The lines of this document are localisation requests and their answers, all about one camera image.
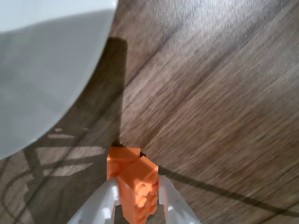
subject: wooden floor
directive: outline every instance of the wooden floor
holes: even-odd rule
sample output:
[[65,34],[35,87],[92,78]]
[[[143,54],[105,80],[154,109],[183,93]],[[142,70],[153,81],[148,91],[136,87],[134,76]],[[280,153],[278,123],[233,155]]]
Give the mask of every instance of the wooden floor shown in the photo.
[[0,161],[1,224],[67,223],[111,144],[141,147],[204,224],[299,222],[298,1],[120,0],[110,36],[69,112]]

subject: white curved surface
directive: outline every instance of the white curved surface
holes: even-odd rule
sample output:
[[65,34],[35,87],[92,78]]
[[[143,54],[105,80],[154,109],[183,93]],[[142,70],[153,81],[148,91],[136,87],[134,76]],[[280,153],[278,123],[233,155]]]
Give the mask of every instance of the white curved surface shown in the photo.
[[88,82],[117,0],[0,0],[0,159],[48,131]]

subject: lego stud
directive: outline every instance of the lego stud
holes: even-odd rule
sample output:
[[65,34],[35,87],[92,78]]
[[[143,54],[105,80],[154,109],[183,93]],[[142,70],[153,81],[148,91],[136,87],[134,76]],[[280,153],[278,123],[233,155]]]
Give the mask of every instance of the lego stud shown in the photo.
[[153,184],[153,185],[151,186],[150,194],[151,194],[151,195],[156,195],[156,194],[158,194],[158,188],[159,188],[158,182],[155,183],[155,184]]
[[147,220],[146,217],[142,217],[142,218],[139,219],[138,224],[145,224],[146,220]]
[[155,212],[157,211],[157,209],[158,209],[158,206],[155,204],[155,205],[153,205],[153,206],[150,207],[149,212],[150,212],[152,215],[154,215]]
[[150,203],[150,205],[155,205],[155,204],[157,204],[157,201],[158,201],[158,196],[157,196],[157,195],[154,195],[154,196],[152,196],[152,197],[149,199],[149,203]]
[[138,208],[142,208],[144,206],[144,204],[146,203],[146,197],[145,196],[142,196],[140,197],[138,200],[137,200],[137,207]]
[[157,173],[153,173],[150,177],[149,177],[149,181],[151,182],[151,184],[154,184],[158,181],[159,179],[159,175]]
[[148,191],[147,191],[145,184],[139,185],[136,188],[135,193],[137,194],[138,197],[146,196],[148,194]]
[[146,212],[146,209],[145,209],[145,207],[143,207],[143,208],[136,208],[136,210],[137,210],[137,214],[138,214],[138,217],[139,218],[142,218],[142,217],[144,217],[145,216],[145,212]]

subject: orange lego brick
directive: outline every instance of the orange lego brick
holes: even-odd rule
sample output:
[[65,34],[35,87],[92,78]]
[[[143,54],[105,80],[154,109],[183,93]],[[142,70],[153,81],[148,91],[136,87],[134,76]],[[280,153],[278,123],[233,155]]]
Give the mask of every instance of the orange lego brick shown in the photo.
[[157,210],[158,166],[146,157],[118,175],[123,216],[130,224],[144,224]]
[[140,158],[140,148],[111,147],[107,157],[107,180]]

